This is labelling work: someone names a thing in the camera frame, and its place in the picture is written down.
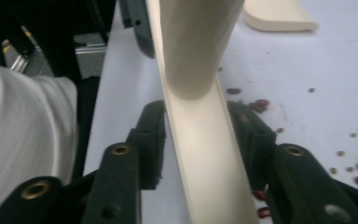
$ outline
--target white cloth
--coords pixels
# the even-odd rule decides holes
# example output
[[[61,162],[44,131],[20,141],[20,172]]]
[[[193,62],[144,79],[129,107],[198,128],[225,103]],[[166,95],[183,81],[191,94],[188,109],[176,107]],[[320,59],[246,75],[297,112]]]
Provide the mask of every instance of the white cloth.
[[[41,175],[68,183],[75,158],[76,86],[0,67],[0,204]]]

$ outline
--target curved plastic channel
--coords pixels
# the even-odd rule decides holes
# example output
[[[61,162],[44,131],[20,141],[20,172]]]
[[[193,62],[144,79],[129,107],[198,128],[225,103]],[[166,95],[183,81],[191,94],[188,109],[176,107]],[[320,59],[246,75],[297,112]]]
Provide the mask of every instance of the curved plastic channel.
[[[199,66],[212,64],[213,67],[216,67],[216,64],[220,61],[220,54],[223,54],[231,31],[241,13],[243,0],[162,1],[160,3],[159,0],[147,0],[147,6],[172,139],[191,223],[258,223],[247,175],[227,112],[226,100],[220,89],[215,71],[211,69],[209,71],[212,72],[211,74],[207,72],[206,77],[200,78],[200,80],[205,81],[205,85],[210,85],[209,87],[206,86],[206,91],[202,95],[196,93],[188,98],[173,90],[176,88],[175,81],[181,81],[180,78],[186,77],[180,77],[181,74],[178,73],[171,73],[172,68],[180,64],[194,63]],[[164,26],[161,28],[161,23],[170,24],[172,11],[175,8],[180,8],[182,3],[188,4],[185,2],[193,3],[195,7],[193,9],[197,10],[182,10],[183,26],[179,26],[179,30],[175,31],[178,36],[175,38],[177,42],[167,40],[164,37],[170,35],[165,34],[165,32],[174,30],[175,23],[167,30],[164,29]],[[218,47],[222,51],[216,51],[212,59],[207,56],[210,53],[207,49],[198,52],[199,58],[184,58],[183,55],[185,54],[182,50],[186,51],[189,47],[194,46],[189,44],[192,34],[201,35],[200,33],[189,34],[188,32],[191,32],[192,29],[186,29],[185,26],[199,21],[199,17],[205,16],[202,10],[212,10],[212,6],[209,6],[210,2],[216,3],[221,7],[219,9],[228,10],[229,13],[227,13],[228,11],[217,13],[223,16],[219,17],[220,20],[215,21],[219,24],[208,23],[208,20],[197,22],[197,24],[212,29],[208,31],[209,35],[203,37],[205,42],[212,41],[208,38],[221,38],[214,41],[222,44]],[[167,49],[174,49],[174,51],[168,53]],[[179,59],[195,61],[181,62]],[[187,69],[190,75],[197,74],[199,71],[191,65]]]
[[[246,0],[243,11],[246,23],[260,31],[318,29],[299,0]]]

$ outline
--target metal bolt hole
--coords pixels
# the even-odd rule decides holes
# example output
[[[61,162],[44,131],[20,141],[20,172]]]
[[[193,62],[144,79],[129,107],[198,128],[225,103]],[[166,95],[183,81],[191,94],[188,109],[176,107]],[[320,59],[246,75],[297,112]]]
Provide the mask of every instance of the metal bolt hole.
[[[39,198],[50,189],[50,184],[47,181],[38,181],[26,189],[24,189],[21,193],[21,197],[26,200],[32,200],[35,198]]]
[[[287,147],[286,152],[293,156],[302,156],[304,151],[298,147]]]
[[[112,150],[112,153],[115,155],[124,155],[127,154],[130,151],[129,147],[115,147]]]

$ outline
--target white table surface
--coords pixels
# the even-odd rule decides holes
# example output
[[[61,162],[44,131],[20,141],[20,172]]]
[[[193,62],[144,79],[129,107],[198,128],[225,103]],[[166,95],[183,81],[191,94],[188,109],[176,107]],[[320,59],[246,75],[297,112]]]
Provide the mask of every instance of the white table surface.
[[[284,128],[277,143],[310,150],[335,179],[358,186],[358,1],[302,0],[319,22],[315,32],[262,33],[240,16],[218,72],[222,89],[240,88],[227,100],[246,104],[268,99],[260,115],[272,130]],[[162,100],[156,60],[138,49],[132,29],[124,29],[116,10],[103,64],[89,141],[85,174],[98,168],[103,151],[125,141],[144,105]],[[343,157],[338,151],[345,151]],[[163,179],[155,191],[142,192],[143,223],[188,223],[185,195],[167,135]],[[269,218],[261,223],[270,223]]]

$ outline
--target beige plastic piece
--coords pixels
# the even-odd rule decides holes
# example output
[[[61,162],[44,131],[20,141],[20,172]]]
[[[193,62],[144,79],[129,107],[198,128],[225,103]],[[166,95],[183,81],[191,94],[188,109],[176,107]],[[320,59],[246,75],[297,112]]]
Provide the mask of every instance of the beige plastic piece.
[[[160,1],[167,81],[179,94],[203,94],[212,86],[243,6],[243,0],[228,2]]]
[[[193,224],[258,223],[225,98],[215,70],[206,68],[217,67],[241,13],[242,1],[147,0],[172,139]],[[179,15],[172,14],[176,8],[181,8],[178,11],[182,13],[179,22],[182,24],[173,22],[170,25],[172,18],[179,20],[176,18]],[[225,13],[214,12],[218,19],[209,21],[210,18],[205,15],[212,13],[209,10],[217,9]],[[191,27],[193,22],[203,32],[194,32],[195,27],[186,28],[187,24]],[[199,48],[191,43],[193,40],[200,44],[203,40],[206,44]],[[212,47],[213,43],[219,45],[216,46],[218,49],[207,48]],[[193,51],[199,50],[194,52],[197,57],[186,56],[191,53],[190,47]],[[201,71],[202,76],[192,79],[173,69],[181,66],[188,66],[182,72],[198,76]],[[189,91],[184,97],[174,90],[187,87],[193,81],[197,82],[193,88],[203,86],[201,88],[207,87],[204,88],[206,91],[203,94]]]
[[[243,11],[246,23],[260,31],[318,29],[299,0],[246,0]]]

